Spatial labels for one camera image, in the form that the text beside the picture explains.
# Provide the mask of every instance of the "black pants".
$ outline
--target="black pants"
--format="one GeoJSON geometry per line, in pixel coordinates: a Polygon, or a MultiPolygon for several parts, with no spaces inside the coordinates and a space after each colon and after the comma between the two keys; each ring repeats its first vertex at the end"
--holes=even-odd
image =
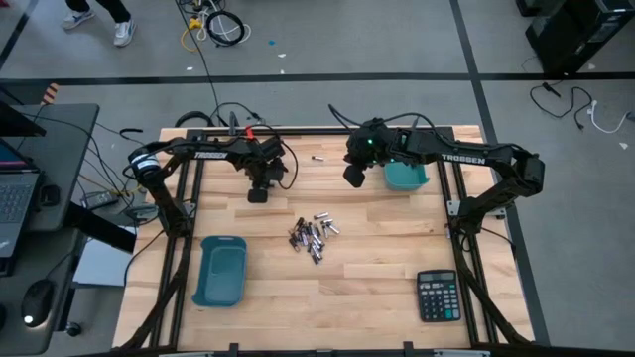
{"type": "MultiPolygon", "coordinates": [[[[130,13],[123,6],[121,0],[97,0],[97,2],[108,10],[115,23],[130,21],[130,13]]],[[[66,5],[73,11],[86,12],[90,10],[86,0],[66,0],[66,5]]]]}

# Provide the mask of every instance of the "yellow cable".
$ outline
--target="yellow cable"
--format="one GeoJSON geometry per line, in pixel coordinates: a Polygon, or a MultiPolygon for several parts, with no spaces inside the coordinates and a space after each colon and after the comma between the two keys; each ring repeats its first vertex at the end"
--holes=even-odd
{"type": "Polygon", "coordinates": [[[183,31],[183,34],[181,35],[181,46],[183,46],[184,49],[194,53],[196,51],[198,51],[197,49],[191,49],[188,47],[188,45],[186,45],[186,35],[188,34],[189,30],[185,30],[183,31]]]}
{"type": "MultiPolygon", "coordinates": [[[[92,180],[90,178],[87,178],[86,176],[84,176],[82,174],[79,174],[79,176],[82,179],[85,179],[85,180],[87,180],[88,182],[90,182],[92,184],[98,185],[99,187],[103,188],[104,190],[107,190],[108,192],[110,192],[112,194],[120,195],[120,192],[118,192],[116,190],[113,190],[113,189],[110,189],[110,188],[104,186],[103,184],[101,184],[101,183],[99,183],[97,181],[94,181],[94,180],[92,180]]],[[[123,191],[121,191],[121,194],[125,194],[126,196],[129,196],[131,193],[134,193],[134,192],[138,191],[139,189],[141,189],[141,185],[140,184],[138,184],[137,187],[135,187],[132,190],[123,190],[123,191]]]]}
{"type": "Polygon", "coordinates": [[[202,22],[199,19],[196,18],[191,18],[190,19],[190,25],[188,26],[188,28],[183,31],[183,34],[181,35],[181,46],[183,46],[184,49],[194,53],[196,51],[198,51],[197,49],[191,49],[188,47],[188,45],[186,45],[186,35],[188,34],[188,31],[194,30],[194,29],[202,29],[202,22]]]}

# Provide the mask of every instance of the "calculator keypad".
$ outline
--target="calculator keypad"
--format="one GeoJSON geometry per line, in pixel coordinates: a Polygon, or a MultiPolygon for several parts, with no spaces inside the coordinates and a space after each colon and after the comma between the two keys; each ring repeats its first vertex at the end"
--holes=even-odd
{"type": "Polygon", "coordinates": [[[460,320],[455,282],[419,283],[418,291],[424,322],[460,320]]]}

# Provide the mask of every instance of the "computer mouse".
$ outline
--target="computer mouse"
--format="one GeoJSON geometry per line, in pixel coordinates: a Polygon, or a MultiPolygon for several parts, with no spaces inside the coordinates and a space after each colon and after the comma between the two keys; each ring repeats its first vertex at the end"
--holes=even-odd
{"type": "Polygon", "coordinates": [[[28,327],[37,327],[49,317],[55,283],[42,279],[31,284],[22,299],[22,318],[28,327]]]}
{"type": "Polygon", "coordinates": [[[7,309],[4,308],[2,304],[0,304],[0,331],[2,331],[2,327],[4,327],[4,321],[7,319],[7,309]]]}

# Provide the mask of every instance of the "laptop keyboard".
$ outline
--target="laptop keyboard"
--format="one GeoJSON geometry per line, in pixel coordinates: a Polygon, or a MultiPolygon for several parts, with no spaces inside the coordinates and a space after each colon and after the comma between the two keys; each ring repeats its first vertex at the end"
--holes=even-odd
{"type": "Polygon", "coordinates": [[[0,223],[19,222],[29,207],[30,184],[0,185],[0,223]]]}

